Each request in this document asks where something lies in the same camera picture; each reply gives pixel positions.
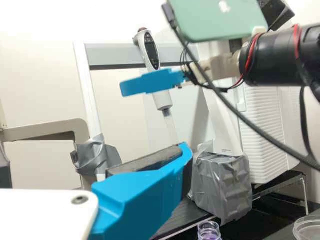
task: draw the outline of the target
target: green smartphone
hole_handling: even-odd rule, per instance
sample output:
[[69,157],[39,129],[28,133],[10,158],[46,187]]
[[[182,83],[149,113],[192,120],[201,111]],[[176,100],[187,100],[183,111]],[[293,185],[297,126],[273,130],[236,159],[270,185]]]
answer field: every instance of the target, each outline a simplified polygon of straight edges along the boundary
[[184,38],[191,43],[249,37],[268,29],[257,0],[167,0]]

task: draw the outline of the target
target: blue plastic gripper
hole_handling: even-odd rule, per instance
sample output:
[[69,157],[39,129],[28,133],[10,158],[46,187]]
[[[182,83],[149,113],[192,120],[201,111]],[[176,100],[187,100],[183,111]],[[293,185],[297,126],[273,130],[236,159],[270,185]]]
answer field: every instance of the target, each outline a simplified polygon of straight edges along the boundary
[[135,94],[152,94],[169,90],[184,82],[182,71],[172,71],[170,68],[149,72],[141,77],[123,81],[120,83],[123,97]]
[[179,147],[182,155],[160,169],[120,173],[92,185],[99,210],[89,239],[148,240],[156,233],[182,199],[184,167],[193,153],[186,143]]

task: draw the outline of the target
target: screw hole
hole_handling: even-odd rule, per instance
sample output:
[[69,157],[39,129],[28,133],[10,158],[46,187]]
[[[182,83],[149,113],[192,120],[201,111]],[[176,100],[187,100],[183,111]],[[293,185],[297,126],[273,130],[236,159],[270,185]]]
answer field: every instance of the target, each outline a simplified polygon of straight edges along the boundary
[[80,205],[80,204],[84,204],[88,200],[89,200],[89,198],[87,196],[77,196],[71,202],[72,202],[72,204]]

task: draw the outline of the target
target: gray duct tape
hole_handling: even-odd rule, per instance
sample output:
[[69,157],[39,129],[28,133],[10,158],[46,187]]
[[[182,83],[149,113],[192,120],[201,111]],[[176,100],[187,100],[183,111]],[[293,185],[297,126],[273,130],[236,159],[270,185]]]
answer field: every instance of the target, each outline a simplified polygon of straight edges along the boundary
[[194,155],[190,196],[196,205],[221,219],[238,220],[252,209],[249,160],[206,152],[204,143]]
[[86,176],[104,174],[107,168],[122,163],[117,149],[105,145],[103,134],[89,139],[84,144],[77,144],[77,150],[71,152],[71,158],[76,172]]

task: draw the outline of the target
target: white plastic plate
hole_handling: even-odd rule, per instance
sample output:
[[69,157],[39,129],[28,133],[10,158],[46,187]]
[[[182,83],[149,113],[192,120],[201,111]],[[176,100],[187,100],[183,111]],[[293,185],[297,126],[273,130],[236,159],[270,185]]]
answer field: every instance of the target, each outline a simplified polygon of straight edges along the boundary
[[0,189],[0,239],[87,239],[97,213],[89,191]]

